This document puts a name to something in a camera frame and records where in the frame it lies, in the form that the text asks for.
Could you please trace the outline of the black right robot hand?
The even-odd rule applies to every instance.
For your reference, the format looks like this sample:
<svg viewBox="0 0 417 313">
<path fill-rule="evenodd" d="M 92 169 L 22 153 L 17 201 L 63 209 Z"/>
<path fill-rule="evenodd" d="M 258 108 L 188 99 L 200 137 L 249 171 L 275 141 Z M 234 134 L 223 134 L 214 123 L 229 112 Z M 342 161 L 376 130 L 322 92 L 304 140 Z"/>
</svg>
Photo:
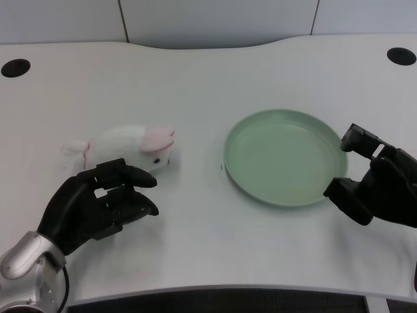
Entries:
<svg viewBox="0 0 417 313">
<path fill-rule="evenodd" d="M 373 218 L 416 227 L 416 159 L 352 124 L 341 139 L 341 150 L 370 160 L 361 181 L 335 177 L 323 195 L 360 225 Z"/>
</svg>

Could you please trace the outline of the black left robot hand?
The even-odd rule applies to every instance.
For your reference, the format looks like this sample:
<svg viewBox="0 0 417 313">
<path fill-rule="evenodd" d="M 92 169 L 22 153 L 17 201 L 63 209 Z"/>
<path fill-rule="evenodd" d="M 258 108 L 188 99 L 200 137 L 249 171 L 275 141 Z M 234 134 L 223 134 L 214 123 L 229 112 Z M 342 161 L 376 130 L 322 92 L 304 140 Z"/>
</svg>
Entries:
<svg viewBox="0 0 417 313">
<path fill-rule="evenodd" d="M 37 231 L 68 256 L 90 239 L 104 239 L 125 224 L 158 215 L 157 206 L 135 190 L 156 185 L 154 176 L 122 158 L 99 164 L 61 185 Z"/>
</svg>

